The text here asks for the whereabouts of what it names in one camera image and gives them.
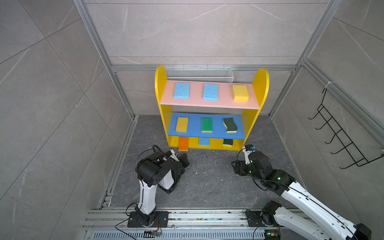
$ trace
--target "sponge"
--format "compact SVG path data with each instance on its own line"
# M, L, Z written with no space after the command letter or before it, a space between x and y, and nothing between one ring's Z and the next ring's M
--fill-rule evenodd
M209 140L208 137L199 137L199 146L209 146Z
M233 118L224 118L224 125L227 128L227 132L237 132L237 126Z
M246 85L232 85L233 100L247 102L249 94Z
M188 151L189 137L179 137L179 151Z
M223 146L233 146L233 139L224 139Z
M212 118L201 118L201 132L212 132Z
M178 117L176 124L176 132L187 132L188 118Z
M204 84L204 100L218 101L218 85Z
M189 98L189 83L176 83L173 98Z

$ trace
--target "black wire hook rack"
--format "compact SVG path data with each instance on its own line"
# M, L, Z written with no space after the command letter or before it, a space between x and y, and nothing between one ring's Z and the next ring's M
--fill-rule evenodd
M323 99L321 100L321 104L320 104L320 106L317 108L317 113L316 113L316 115L315 115L313 118L308 118L308 119L309 119L309 120L312 120L312 119L314 119L317 115L320 114L320 115L322 116L322 118L325 120L325 123L324 123L320 128L315 128L315 129L316 129L316 130L320 130L320 129L322 129L325 125L328 125L328 126L330 127L330 129L331 129L331 130L333 131L333 133L334 133L332 139L331 139L329 142L325 142L325 143L326 143L326 144L330 144L330 143L333 141L333 139L336 137L337 139L339 139L339 141L341 142L341 144L342 144L342 146L343 146L342 149L340 149L339 151L337 151L337 152L335 152L335 153L331 152L331 154L337 154L337 153L339 153L339 152L341 152L342 150L345 149L345 150L348 152L349 156L352 158L352 160L353 160L354 163L352 163L351 165L349 165L349 166L347 166L347 167L341 167L340 169L346 169L346 168L349 168L350 166L353 166L353 165L356 165L356 166L358 166L358 167L361 167L361 166L364 166L364 165L366 165L366 164L368 164L368 163L371 163L371 162L373 162L373 161L375 161L375 160L377 160L377 159L379 159L379 158L384 157L384 154L381 154L380 157L377 157L377 158L375 158L375 159L373 159L373 160L371 160L371 161L368 161L368 159L363 155L363 153L360 151L360 149L356 146L356 144L352 141L352 139L348 136L348 134L344 131L344 129L340 126L340 124L336 121L336 119L332 116L332 114L328 111L328 109L323 105L323 101L324 101L325 94L327 93L327 89L324 88L323 91L322 91L321 93L324 93L324 95L323 95ZM330 116L330 118L329 118L328 120L327 120L327 119L324 117L324 115L321 113L322 110L326 111L326 112L328 113L328 115ZM333 119L334 122L337 124L337 126L339 126L340 130L336 131L336 130L329 124L329 121L332 120L332 119ZM340 137L338 136L338 134L341 133L341 132L343 132L343 133L347 136L347 138L348 138L348 140L349 140L348 144L345 144L345 143L340 139ZM362 158L361 158L360 160L358 160L358 161L355 160L355 158L354 158L354 157L352 156L352 154L351 154L351 151L348 150L348 148L347 148L347 147L349 147L349 146L356 148L356 150L361 154Z

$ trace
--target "pink shelf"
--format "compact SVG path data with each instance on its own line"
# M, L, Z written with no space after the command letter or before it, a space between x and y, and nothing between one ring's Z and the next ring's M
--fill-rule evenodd
M189 99L173 98L175 92L175 83L189 83ZM242 108L242 109L259 109L259 103L256 98L252 84L240 83L209 83L218 85L218 101L210 101L203 99L204 84L209 82L197 81L174 81L168 80L163 97L160 104L164 105L180 105L195 107L212 107L212 108ZM249 94L248 102L235 102L232 95L232 85L246 85Z

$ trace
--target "wire mesh basket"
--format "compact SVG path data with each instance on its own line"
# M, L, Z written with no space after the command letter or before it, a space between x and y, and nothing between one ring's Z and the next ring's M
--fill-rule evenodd
M166 66L169 80L232 83L233 73L224 66Z

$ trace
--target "green scouring pad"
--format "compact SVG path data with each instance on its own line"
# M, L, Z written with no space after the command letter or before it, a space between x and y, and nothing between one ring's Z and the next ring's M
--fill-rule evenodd
M237 132L237 126L233 118L224 118L224 125L227 128L227 132Z
M212 132L212 118L201 118L201 132Z
M224 139L223 146L233 146L233 139Z

